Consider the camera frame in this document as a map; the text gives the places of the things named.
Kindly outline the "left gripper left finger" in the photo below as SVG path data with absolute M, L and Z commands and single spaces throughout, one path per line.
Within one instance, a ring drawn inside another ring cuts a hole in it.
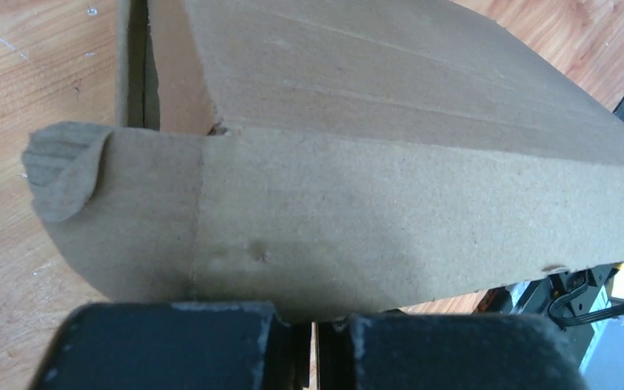
M 309 325 L 269 302 L 93 303 L 55 332 L 32 389 L 304 389 Z

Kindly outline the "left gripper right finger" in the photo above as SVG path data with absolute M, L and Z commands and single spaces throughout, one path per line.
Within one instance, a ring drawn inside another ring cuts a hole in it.
M 317 330 L 321 389 L 584 389 L 539 315 L 354 314 Z

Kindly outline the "cardboard box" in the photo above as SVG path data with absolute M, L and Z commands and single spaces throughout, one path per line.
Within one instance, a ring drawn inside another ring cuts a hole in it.
M 23 153 L 59 252 L 118 301 L 333 319 L 624 261 L 624 123 L 450 1 L 159 1 L 161 128 Z

